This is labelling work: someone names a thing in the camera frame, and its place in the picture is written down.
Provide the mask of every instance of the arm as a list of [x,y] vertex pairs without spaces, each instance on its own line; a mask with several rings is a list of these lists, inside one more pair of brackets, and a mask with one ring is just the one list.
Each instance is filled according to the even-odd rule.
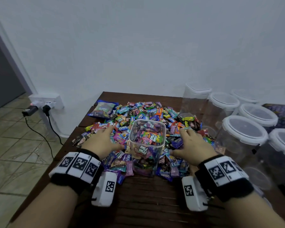
[[[124,149],[123,145],[113,144],[110,134],[113,126],[101,129],[82,145],[92,151],[100,160],[111,151]],[[74,212],[78,195],[69,186],[48,184],[21,215],[11,224],[11,228],[66,228]]]
[[[183,158],[194,166],[217,155],[213,147],[193,130],[180,130],[180,134],[184,149],[174,150],[171,155]],[[243,198],[231,198],[224,206],[235,227],[285,228],[285,221],[255,192]]]

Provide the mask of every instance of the white wall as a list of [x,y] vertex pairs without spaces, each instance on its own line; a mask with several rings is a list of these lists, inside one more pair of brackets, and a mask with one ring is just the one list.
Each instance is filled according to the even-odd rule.
[[285,0],[0,0],[0,23],[31,88],[61,95],[64,134],[102,91],[182,96],[193,80],[285,104]]

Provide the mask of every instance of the wooden table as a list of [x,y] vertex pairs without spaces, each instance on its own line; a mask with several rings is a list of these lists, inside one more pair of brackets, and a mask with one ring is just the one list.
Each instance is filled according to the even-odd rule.
[[[175,97],[113,92],[103,92],[99,99],[118,102],[122,105],[127,104],[128,101],[159,101],[162,105],[173,107],[176,111],[180,110],[182,100],[182,98]],[[95,106],[94,104],[88,113],[92,112]],[[46,187],[50,180],[48,173],[62,157],[76,150],[71,141],[85,132],[84,127],[96,121],[97,119],[89,116],[83,118],[57,153],[53,163],[11,218],[11,222]],[[274,210],[285,220],[285,198],[281,192],[274,188],[266,192],[266,196],[272,202]],[[189,211],[186,207],[180,178],[169,183],[158,176],[147,178],[134,175],[127,177],[122,185],[117,185],[113,203],[109,208],[93,207],[90,199],[90,192],[84,192],[79,197],[69,227],[86,227],[86,224],[91,223],[92,220],[94,227],[230,227],[229,219],[222,209],[209,207],[205,212]],[[211,204],[222,206],[217,199],[214,199]]]

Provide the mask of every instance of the hand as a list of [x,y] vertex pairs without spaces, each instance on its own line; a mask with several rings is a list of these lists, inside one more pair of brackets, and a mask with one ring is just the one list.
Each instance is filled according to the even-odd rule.
[[181,129],[180,135],[183,139],[184,149],[171,151],[172,156],[182,158],[189,164],[198,166],[202,161],[217,155],[212,145],[205,142],[202,136],[195,133],[194,130]]
[[111,142],[110,134],[113,129],[114,126],[109,126],[108,128],[98,130],[96,134],[93,134],[82,144],[81,148],[97,154],[100,160],[107,157],[114,150],[125,149],[124,145]]

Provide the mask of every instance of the electrical outlet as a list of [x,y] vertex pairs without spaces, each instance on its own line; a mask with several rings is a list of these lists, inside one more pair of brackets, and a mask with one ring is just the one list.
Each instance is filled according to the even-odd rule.
[[29,99],[31,102],[39,101],[42,103],[42,105],[45,105],[46,102],[50,101],[53,102],[55,107],[54,109],[60,110],[64,108],[64,105],[62,103],[61,97],[59,94],[32,94],[29,96]]

